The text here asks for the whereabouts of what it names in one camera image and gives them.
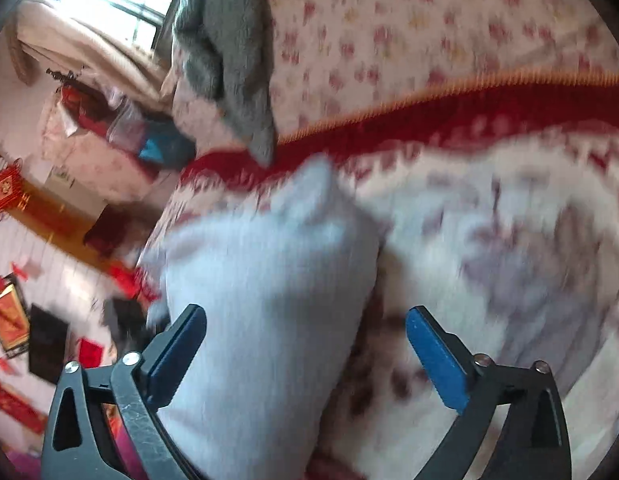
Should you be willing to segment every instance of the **white wall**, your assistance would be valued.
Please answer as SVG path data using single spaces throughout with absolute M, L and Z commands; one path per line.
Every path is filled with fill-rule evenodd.
M 0 161 L 0 170 L 5 160 Z M 30 258 L 42 269 L 37 279 L 21 281 L 28 305 L 35 303 L 70 324 L 76 337 L 86 337 L 105 347 L 111 344 L 109 331 L 100 325 L 102 301 L 112 296 L 116 286 L 110 278 L 58 250 L 10 216 L 0 221 L 0 276 L 11 272 L 11 262 Z M 3 356 L 0 346 L 0 357 Z M 17 375 L 0 370 L 0 382 L 16 390 L 29 404 L 47 413 L 54 386 L 27 370 L 27 354 L 11 359 Z M 0 440 L 13 449 L 39 449 L 42 438 L 33 434 L 0 410 Z
M 10 156 L 38 154 L 36 126 L 43 103 L 57 86 L 58 82 L 44 73 L 39 73 L 33 86 L 21 83 L 10 61 L 7 41 L 0 34 L 0 147 Z

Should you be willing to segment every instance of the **bed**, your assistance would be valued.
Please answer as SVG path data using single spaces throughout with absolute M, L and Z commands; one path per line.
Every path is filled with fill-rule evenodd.
M 619 48 L 602 19 L 587 0 L 269 4 L 275 165 L 177 70 L 174 120 L 200 158 L 148 245 L 192 216 L 267 209 L 327 153 L 386 233 L 321 452 L 370 480 L 414 478 L 431 455 L 453 414 L 402 333 L 425 304 L 471 351 L 550 363 L 574 479 L 589 478 L 619 434 Z

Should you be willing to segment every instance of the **blue gripper pad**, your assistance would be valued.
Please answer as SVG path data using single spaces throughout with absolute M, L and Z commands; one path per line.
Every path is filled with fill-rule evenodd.
M 407 313 L 405 330 L 443 404 L 461 415 L 469 402 L 467 375 L 443 342 L 445 332 L 425 307 L 414 307 Z
M 189 305 L 176 322 L 158 334 L 143 352 L 153 361 L 151 368 L 141 368 L 147 375 L 148 408 L 156 411 L 167 406 L 186 374 L 194 355 L 205 338 L 207 317 L 197 305 Z

